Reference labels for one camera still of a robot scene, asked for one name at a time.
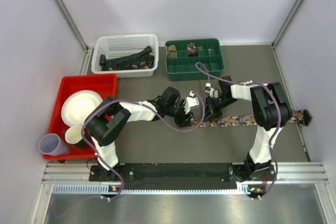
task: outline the white paper plate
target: white paper plate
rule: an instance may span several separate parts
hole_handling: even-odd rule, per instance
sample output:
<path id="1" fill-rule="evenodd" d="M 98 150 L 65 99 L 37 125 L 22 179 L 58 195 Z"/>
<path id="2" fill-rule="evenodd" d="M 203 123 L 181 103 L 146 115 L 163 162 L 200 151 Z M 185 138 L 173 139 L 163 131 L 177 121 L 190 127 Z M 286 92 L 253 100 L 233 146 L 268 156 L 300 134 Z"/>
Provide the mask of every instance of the white paper plate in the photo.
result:
<path id="1" fill-rule="evenodd" d="M 85 119 L 102 101 L 101 96 L 92 90 L 81 90 L 72 94 L 62 106 L 63 122 L 69 127 L 83 126 Z"/>

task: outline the gray floor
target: gray floor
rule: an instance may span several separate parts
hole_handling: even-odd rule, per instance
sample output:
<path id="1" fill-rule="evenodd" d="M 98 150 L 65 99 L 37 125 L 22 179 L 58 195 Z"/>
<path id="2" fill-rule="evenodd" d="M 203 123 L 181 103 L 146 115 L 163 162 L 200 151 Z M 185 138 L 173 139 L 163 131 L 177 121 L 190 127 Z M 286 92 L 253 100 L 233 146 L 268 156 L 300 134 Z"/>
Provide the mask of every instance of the gray floor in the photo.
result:
<path id="1" fill-rule="evenodd" d="M 235 81 L 282 82 L 271 46 L 224 46 L 222 52 L 223 76 L 230 75 Z M 206 97 L 205 80 L 169 81 L 165 70 L 165 48 L 160 48 L 159 57 L 159 66 L 152 77 L 119 79 L 118 98 L 133 101 L 154 99 L 168 86 L 177 88 L 181 98 L 191 90 Z M 213 87 L 218 86 L 215 80 L 211 83 Z M 238 101 L 223 113 L 225 116 L 250 114 L 252 106 L 250 102 Z M 253 145 L 256 130 L 255 126 L 241 126 L 179 133 L 160 121 L 132 122 L 116 140 L 117 155 L 123 163 L 242 162 Z M 287 124 L 282 130 L 274 154 L 279 162 L 307 161 L 296 125 Z"/>
<path id="2" fill-rule="evenodd" d="M 78 204 L 86 197 L 53 195 L 45 224 L 327 223 L 314 185 L 276 185 L 257 202 L 245 195 L 124 195 L 111 203 L 95 198 Z"/>

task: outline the plastic cup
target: plastic cup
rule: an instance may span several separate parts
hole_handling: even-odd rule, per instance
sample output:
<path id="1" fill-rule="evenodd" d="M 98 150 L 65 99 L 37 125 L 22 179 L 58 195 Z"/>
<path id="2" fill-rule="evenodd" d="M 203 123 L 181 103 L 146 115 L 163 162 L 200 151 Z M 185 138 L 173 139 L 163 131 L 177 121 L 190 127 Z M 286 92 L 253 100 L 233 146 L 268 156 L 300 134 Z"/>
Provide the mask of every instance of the plastic cup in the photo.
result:
<path id="1" fill-rule="evenodd" d="M 40 152 L 50 156 L 68 155 L 70 148 L 55 133 L 50 133 L 42 137 L 38 148 Z"/>
<path id="2" fill-rule="evenodd" d="M 80 125 L 74 125 L 71 126 L 66 132 L 65 132 L 65 141 L 68 144 L 72 144 L 77 148 L 84 149 L 89 147 L 89 145 L 83 140 L 82 135 L 82 126 Z M 90 139 L 88 135 L 85 132 L 86 139 Z"/>

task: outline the purple cup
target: purple cup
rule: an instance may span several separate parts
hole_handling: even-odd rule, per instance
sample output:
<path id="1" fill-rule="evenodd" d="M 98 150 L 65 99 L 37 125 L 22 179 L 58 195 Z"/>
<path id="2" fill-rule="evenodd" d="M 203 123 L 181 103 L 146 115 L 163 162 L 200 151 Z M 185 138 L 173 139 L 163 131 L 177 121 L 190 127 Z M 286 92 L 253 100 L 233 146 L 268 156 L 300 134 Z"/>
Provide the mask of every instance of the purple cup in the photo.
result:
<path id="1" fill-rule="evenodd" d="M 50 156 L 68 155 L 70 148 L 55 133 L 50 133 L 42 137 L 38 148 L 40 152 Z"/>

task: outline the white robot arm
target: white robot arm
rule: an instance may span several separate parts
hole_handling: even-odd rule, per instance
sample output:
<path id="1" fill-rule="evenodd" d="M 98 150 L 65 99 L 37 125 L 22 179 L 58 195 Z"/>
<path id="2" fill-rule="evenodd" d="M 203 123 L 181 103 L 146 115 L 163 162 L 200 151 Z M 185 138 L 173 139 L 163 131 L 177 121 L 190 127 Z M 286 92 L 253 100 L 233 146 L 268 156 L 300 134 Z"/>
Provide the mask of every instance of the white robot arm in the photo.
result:
<path id="1" fill-rule="evenodd" d="M 206 120 L 212 120 L 222 115 L 222 108 L 234 103 L 238 99 L 251 101 L 254 111 L 254 117 L 258 124 L 257 134 L 253 147 L 247 154 L 244 161 L 246 174 L 249 176 L 257 176 L 268 170 L 271 163 L 271 152 L 278 134 L 282 127 L 292 116 L 292 109 L 289 105 L 285 92 L 279 82 L 264 84 L 272 92 L 276 102 L 280 108 L 281 125 L 276 135 L 272 135 L 276 131 L 278 122 L 278 113 L 276 106 L 270 103 L 268 93 L 258 85 L 250 84 L 251 82 L 242 82 L 243 85 L 228 84 L 219 81 L 222 92 L 211 88 L 210 83 L 206 84 L 205 92 L 209 93 L 206 99 Z"/>
<path id="2" fill-rule="evenodd" d="M 113 100 L 115 100 L 113 97 L 108 97 L 92 114 Z M 180 100 L 180 93 L 175 88 L 168 87 L 162 95 L 159 95 L 154 100 L 139 102 L 139 104 L 118 102 L 108 106 L 88 122 L 87 128 L 98 151 L 97 155 L 110 167 L 115 167 L 119 161 L 115 153 L 114 141 L 126 123 L 133 121 L 156 121 L 158 116 L 152 111 L 154 110 L 161 117 L 166 115 L 174 117 L 174 121 L 178 127 L 190 126 L 193 116 L 191 108 L 198 105 L 198 98 L 195 97 L 193 92 L 190 92 L 189 97 L 186 99 Z M 112 116 L 113 119 L 109 121 L 106 115 Z M 100 158 L 98 162 L 104 169 L 109 170 L 108 166 Z"/>

